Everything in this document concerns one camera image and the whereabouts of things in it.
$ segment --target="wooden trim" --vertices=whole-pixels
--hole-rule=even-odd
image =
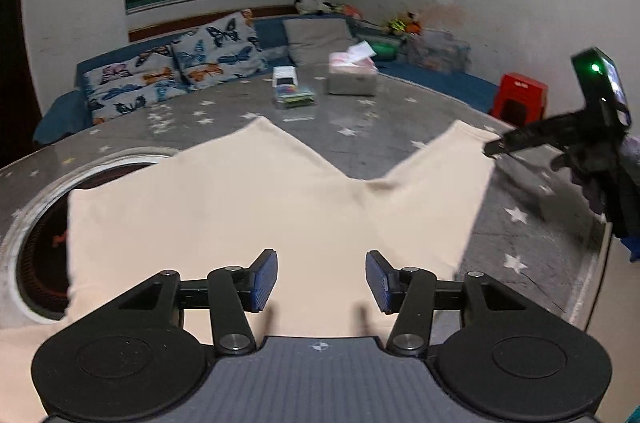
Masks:
[[[184,29],[193,29],[200,27],[219,18],[225,17],[230,13],[240,11],[239,9],[232,9],[228,11],[218,11],[216,13],[209,13],[206,15],[199,15],[196,17],[182,18],[179,20],[172,20],[169,22],[162,22],[161,24],[154,24],[153,26],[147,26],[145,28],[134,29],[129,31],[129,42],[139,42],[145,38],[159,37],[161,35],[168,35],[176,31],[182,31]],[[264,17],[279,17],[283,15],[297,15],[298,12],[295,6],[266,6],[260,8],[252,8],[255,18]]]

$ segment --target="sofa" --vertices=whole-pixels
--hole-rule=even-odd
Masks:
[[[295,65],[289,57],[289,41],[284,21],[308,18],[310,17],[280,16],[254,20],[255,33],[262,48],[262,55],[265,58],[266,66],[264,69],[258,70],[249,76],[250,78],[269,74],[273,70],[273,67]],[[359,25],[350,18],[335,14],[313,16],[312,18],[344,18],[348,22],[351,33],[355,38],[358,37]],[[34,143],[37,146],[52,144],[66,136],[81,132],[94,125],[90,104],[88,103],[86,92],[83,88],[85,84],[83,75],[109,64],[118,64],[123,60],[129,60],[154,48],[166,46],[177,41],[178,38],[184,35],[185,32],[178,32],[143,40],[80,62],[76,67],[76,88],[60,96],[52,104],[34,132]],[[433,90],[459,99],[481,112],[489,111],[494,96],[498,91],[497,85],[464,72],[442,74],[434,70],[423,69],[396,60],[377,62],[376,65],[383,74],[432,88]],[[197,88],[191,86],[190,92],[194,91],[197,91]]]

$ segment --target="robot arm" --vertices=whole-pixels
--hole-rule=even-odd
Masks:
[[[569,167],[577,182],[592,186],[615,236],[640,236],[640,143],[631,127],[626,96],[613,61],[596,48],[572,58],[585,97],[584,109],[525,125],[487,143],[487,156],[549,144],[562,151],[552,170]]]

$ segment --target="green container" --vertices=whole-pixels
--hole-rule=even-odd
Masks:
[[[374,60],[395,60],[398,54],[398,48],[392,44],[383,44],[382,42],[373,42],[371,49],[376,51]]]

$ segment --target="towel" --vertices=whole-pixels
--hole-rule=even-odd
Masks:
[[[493,138],[457,121],[383,178],[362,181],[259,118],[158,165],[73,191],[70,303],[58,324],[0,332],[0,369],[16,370],[0,377],[0,421],[44,417],[28,364],[47,337],[162,269],[205,278],[212,269],[249,266],[273,248],[278,281],[268,309],[248,315],[258,341],[265,334],[385,340],[395,316],[380,313],[369,291],[367,251],[452,279],[494,165],[482,145]],[[186,313],[184,328],[211,342],[207,311]]]

